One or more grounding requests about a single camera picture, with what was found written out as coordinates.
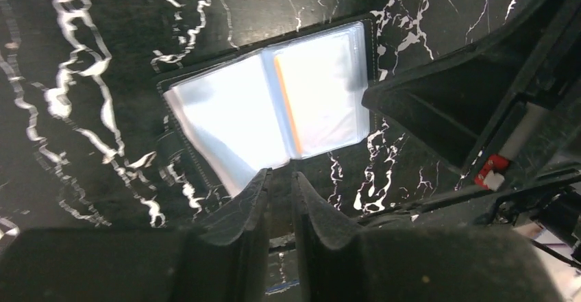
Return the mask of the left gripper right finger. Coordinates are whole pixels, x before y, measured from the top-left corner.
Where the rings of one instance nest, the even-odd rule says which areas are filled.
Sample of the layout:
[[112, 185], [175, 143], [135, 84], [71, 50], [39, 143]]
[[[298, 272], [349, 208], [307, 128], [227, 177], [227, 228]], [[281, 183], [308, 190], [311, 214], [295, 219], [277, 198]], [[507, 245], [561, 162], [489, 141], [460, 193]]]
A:
[[304, 301], [561, 301], [532, 245], [487, 227], [366, 228], [291, 177]]

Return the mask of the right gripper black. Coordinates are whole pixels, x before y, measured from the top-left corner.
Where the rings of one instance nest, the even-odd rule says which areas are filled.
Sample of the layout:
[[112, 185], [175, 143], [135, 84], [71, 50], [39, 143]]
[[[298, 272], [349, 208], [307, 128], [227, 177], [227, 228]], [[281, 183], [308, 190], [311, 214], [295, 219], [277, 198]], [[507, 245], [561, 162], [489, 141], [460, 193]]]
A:
[[462, 173], [456, 192], [367, 227], [515, 225], [567, 208], [580, 180], [580, 0], [537, 0], [477, 42], [369, 88], [363, 105]]

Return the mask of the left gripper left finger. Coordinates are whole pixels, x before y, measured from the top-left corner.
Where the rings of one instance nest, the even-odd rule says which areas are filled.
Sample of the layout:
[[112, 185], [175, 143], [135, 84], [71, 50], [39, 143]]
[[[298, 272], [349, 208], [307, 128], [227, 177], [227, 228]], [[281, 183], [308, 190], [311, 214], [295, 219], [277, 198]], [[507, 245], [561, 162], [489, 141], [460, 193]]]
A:
[[24, 231], [1, 256], [1, 300], [259, 301], [271, 178], [189, 226]]

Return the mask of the black leather card holder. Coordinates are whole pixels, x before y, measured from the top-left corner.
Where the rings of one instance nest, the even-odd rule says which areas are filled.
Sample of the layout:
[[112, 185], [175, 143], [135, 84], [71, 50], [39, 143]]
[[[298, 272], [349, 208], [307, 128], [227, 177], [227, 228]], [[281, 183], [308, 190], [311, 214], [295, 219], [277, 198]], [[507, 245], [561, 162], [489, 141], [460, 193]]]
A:
[[[369, 13], [311, 25], [156, 77], [169, 113], [168, 161], [183, 156], [196, 188], [238, 195], [264, 168], [349, 147], [375, 129], [363, 106], [377, 83], [377, 29]], [[302, 146], [293, 137], [277, 55]]]

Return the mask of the orange credit card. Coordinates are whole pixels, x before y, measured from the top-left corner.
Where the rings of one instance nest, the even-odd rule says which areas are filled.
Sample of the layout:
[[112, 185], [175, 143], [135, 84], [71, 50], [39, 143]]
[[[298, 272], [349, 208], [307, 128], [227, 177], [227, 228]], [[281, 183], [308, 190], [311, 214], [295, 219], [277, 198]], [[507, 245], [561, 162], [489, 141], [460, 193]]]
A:
[[282, 98], [284, 101], [284, 106], [285, 106], [286, 115], [288, 118], [290, 132], [291, 132], [291, 135], [293, 137], [293, 145], [294, 145], [295, 154], [296, 154], [295, 159], [300, 159], [302, 157], [303, 149], [301, 146], [301, 142], [299, 140], [299, 134], [297, 131], [297, 126], [296, 126], [296, 122], [295, 122], [295, 118], [294, 118], [294, 114], [293, 114], [293, 109], [291, 107], [290, 99], [288, 97], [287, 86], [286, 86], [286, 82], [284, 79], [284, 72], [282, 70], [282, 67], [280, 65], [280, 61], [279, 61], [277, 55], [274, 56], [273, 63], [274, 63], [275, 71], [277, 74], [277, 79], [279, 81], [280, 90], [282, 93]]

